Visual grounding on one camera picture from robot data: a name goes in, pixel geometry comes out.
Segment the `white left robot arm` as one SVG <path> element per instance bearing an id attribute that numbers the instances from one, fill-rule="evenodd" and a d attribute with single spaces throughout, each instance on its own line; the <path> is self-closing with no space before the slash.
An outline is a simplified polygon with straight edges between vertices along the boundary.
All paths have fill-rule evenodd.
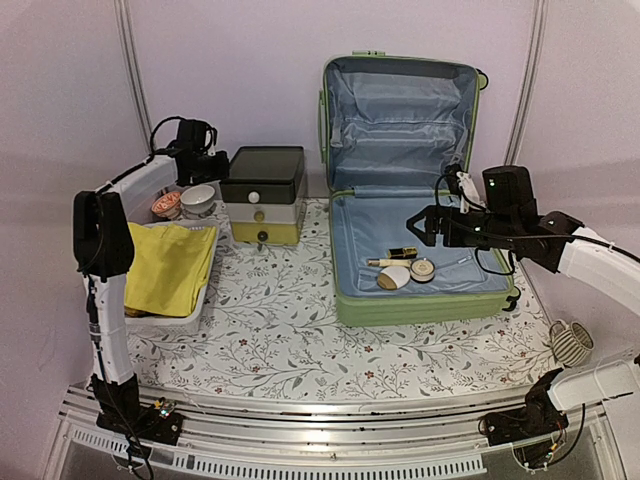
<path id="1" fill-rule="evenodd" d="M 169 401 L 145 407 L 128 351 L 124 310 L 126 274 L 134 260 L 127 212 L 171 185 L 188 187 L 229 175 L 226 152 L 215 152 L 217 131 L 203 120 L 178 117 L 174 140 L 95 190 L 73 201 L 73 253 L 86 288 L 94 346 L 91 388 L 99 402 L 98 427 L 125 436 L 130 450 L 144 440 L 176 445 L 183 415 Z"/>

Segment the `green hard-shell suitcase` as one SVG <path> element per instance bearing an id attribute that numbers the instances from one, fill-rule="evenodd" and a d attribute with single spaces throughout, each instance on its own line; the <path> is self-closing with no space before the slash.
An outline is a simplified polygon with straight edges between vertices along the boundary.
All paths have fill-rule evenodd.
<path id="1" fill-rule="evenodd" d="M 319 141 L 330 189 L 338 319 L 351 327 L 491 316 L 520 293 L 501 251 L 426 247 L 406 221 L 423 208 L 458 208 L 445 167 L 467 170 L 487 75 L 460 63 L 380 55 L 330 60 L 323 73 Z M 414 246 L 435 266 L 429 283 L 377 285 L 391 248 Z"/>

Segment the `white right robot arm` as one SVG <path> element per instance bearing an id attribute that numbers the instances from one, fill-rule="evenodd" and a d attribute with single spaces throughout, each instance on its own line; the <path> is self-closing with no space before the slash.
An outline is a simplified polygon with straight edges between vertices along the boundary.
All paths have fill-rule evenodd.
<path id="1" fill-rule="evenodd" d="M 632 313 L 639 311 L 639 258 L 604 239 L 585 224 L 560 211 L 541 215 L 529 171 L 499 166 L 483 171 L 486 202 L 474 182 L 457 165 L 440 176 L 457 207 L 439 202 L 406 222 L 423 244 L 501 249 L 511 259 L 529 259 L 547 271 L 577 280 L 613 299 Z M 568 427 L 567 411 L 639 391 L 639 353 L 627 349 L 593 360 L 595 342 L 579 322 L 559 320 L 549 329 L 558 368 L 545 373 L 527 392 L 523 407 L 494 411 L 480 422 L 492 446 L 525 441 Z"/>

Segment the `drawer cabinet with dark top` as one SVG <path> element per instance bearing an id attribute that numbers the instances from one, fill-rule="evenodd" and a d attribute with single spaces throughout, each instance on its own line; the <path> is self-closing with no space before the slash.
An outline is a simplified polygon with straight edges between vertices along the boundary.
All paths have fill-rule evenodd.
<path id="1" fill-rule="evenodd" d="M 220 182 L 234 240 L 297 244 L 306 189 L 303 147 L 241 147 L 231 161 L 229 177 Z"/>

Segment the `plain yellow garment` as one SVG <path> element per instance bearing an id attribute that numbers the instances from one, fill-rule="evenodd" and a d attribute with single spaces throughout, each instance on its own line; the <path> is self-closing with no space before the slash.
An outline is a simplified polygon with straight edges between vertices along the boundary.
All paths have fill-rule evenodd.
<path id="1" fill-rule="evenodd" d="M 208 283 L 218 229 L 190 230 L 171 223 L 129 225 L 135 254 L 127 273 L 124 306 L 167 317 L 187 317 Z"/>

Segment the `white plastic mesh basket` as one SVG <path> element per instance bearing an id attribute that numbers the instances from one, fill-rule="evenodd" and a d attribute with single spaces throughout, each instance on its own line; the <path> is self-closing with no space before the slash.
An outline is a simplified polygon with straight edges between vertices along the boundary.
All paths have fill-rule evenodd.
<path id="1" fill-rule="evenodd" d="M 135 253 L 126 275 L 125 322 L 131 332 L 198 329 L 215 255 L 214 224 L 129 224 Z"/>

